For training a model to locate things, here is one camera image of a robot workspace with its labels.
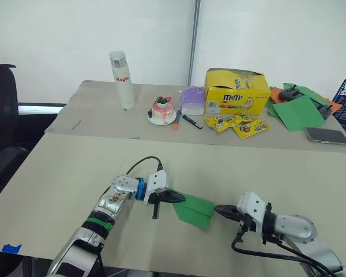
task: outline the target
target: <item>black chair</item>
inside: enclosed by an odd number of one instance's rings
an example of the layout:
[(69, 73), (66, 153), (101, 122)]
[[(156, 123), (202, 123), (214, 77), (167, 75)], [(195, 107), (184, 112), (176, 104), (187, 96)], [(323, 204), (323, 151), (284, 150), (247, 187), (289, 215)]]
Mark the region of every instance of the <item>black chair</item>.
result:
[[(18, 100), (13, 65), (0, 65), (0, 193), (28, 155), (26, 149), (13, 146), (18, 122)], [(22, 256), (0, 252), (0, 277), (11, 273)]]
[(0, 65), (0, 152), (14, 142), (18, 122), (18, 99), (14, 65)]

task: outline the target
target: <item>bottle cap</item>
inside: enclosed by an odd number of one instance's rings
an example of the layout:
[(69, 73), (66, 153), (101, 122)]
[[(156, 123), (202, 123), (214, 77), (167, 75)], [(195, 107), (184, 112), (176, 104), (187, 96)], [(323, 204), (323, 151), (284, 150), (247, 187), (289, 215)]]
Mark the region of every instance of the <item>bottle cap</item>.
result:
[(116, 68), (121, 68), (127, 65), (126, 54), (123, 51), (111, 51), (109, 52), (111, 65)]

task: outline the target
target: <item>metal pole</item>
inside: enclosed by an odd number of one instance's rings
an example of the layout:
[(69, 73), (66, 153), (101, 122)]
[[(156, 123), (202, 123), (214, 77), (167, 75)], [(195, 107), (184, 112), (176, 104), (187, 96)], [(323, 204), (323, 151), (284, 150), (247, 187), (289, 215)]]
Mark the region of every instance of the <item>metal pole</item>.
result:
[(189, 67), (189, 80), (187, 82), (188, 86), (191, 85), (192, 69), (193, 69), (193, 65), (194, 65), (196, 35), (197, 35), (197, 27), (198, 27), (198, 15), (200, 13), (200, 3), (201, 3), (201, 0), (195, 0), (194, 25), (193, 25), (193, 30), (192, 30), (190, 67)]

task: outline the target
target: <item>orange paper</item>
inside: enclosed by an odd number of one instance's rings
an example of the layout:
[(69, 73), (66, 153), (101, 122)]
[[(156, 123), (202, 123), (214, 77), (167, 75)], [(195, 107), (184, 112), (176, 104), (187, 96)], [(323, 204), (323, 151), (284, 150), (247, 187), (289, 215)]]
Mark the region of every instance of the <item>orange paper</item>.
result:
[(334, 114), (336, 111), (338, 111), (339, 109), (341, 109), (341, 107), (343, 106), (342, 104), (337, 104), (336, 102), (333, 102), (331, 100), (329, 100), (329, 98), (323, 97), (320, 94), (318, 94), (321, 98), (324, 98), (325, 100), (328, 101), (329, 105), (332, 108), (332, 114)]
[(278, 103), (283, 103), (283, 102), (286, 102), (287, 100), (280, 100), (278, 98), (278, 95), (281, 91), (283, 91), (284, 89), (283, 88), (273, 88), (272, 89), (272, 93), (270, 94), (270, 98), (272, 98), (272, 100), (278, 104)]

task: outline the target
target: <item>cake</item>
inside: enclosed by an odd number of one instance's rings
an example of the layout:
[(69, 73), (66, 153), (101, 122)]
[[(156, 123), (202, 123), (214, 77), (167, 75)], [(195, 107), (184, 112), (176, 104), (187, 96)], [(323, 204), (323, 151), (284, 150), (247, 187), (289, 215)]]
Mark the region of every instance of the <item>cake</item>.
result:
[(149, 111), (149, 116), (152, 116), (155, 122), (163, 124), (171, 123), (176, 116), (173, 110), (172, 97), (158, 96)]

